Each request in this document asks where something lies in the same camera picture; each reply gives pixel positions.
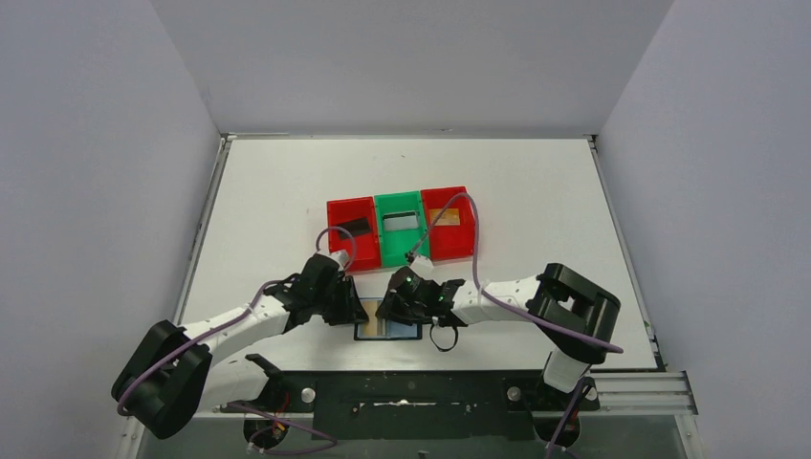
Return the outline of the black leather card holder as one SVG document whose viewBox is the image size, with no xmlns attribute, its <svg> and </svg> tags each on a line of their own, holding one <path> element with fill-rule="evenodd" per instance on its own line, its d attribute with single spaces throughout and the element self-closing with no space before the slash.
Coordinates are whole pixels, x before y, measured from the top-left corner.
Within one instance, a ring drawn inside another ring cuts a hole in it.
<svg viewBox="0 0 811 459">
<path fill-rule="evenodd" d="M 406 325 L 396 321 L 387 320 L 387 337 L 385 339 L 374 339 L 374 340 L 357 340 L 355 339 L 355 329 L 354 328 L 354 335 L 353 339 L 355 341 L 396 341 L 396 340 L 419 340 L 423 336 L 423 329 L 420 325 Z"/>
</svg>

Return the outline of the orange card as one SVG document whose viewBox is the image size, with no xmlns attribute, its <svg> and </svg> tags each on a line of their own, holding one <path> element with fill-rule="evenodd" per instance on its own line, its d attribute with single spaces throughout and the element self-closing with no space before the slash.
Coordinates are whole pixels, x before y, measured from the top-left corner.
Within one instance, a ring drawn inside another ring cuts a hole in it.
<svg viewBox="0 0 811 459">
<path fill-rule="evenodd" d="M 379 298 L 361 301 L 362 308 L 367 315 L 367 321 L 356 325 L 355 339 L 374 340 L 387 337 L 386 321 L 377 317 L 377 311 L 381 303 L 382 301 Z"/>
</svg>

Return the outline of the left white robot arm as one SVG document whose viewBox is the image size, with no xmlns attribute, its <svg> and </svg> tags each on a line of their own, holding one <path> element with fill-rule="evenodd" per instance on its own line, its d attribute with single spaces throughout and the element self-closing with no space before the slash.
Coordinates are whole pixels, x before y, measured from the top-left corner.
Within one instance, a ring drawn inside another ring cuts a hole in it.
<svg viewBox="0 0 811 459">
<path fill-rule="evenodd" d="M 216 406 L 274 406 L 283 393 L 280 371 L 248 347 L 314 316 L 338 325 L 353 322 L 361 304 L 346 273 L 349 264 L 345 250 L 318 251 L 301 272 L 265 282 L 244 306 L 185 325 L 154 324 L 112 386 L 118 414 L 166 439 Z"/>
</svg>

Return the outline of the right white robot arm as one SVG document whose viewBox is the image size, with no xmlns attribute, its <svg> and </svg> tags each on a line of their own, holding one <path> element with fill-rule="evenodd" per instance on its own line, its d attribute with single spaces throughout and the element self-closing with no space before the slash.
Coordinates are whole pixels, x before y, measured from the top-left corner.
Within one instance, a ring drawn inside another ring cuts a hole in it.
<svg viewBox="0 0 811 459">
<path fill-rule="evenodd" d="M 404 267 L 390 277 L 376 316 L 453 330 L 491 321 L 532 323 L 555 345 L 537 393 L 544 404 L 560 408 L 575 397 L 592 366 L 622 353 L 611 341 L 620 310 L 620 300 L 609 291 L 550 263 L 540 274 L 488 285 L 476 279 L 439 283 Z"/>
</svg>

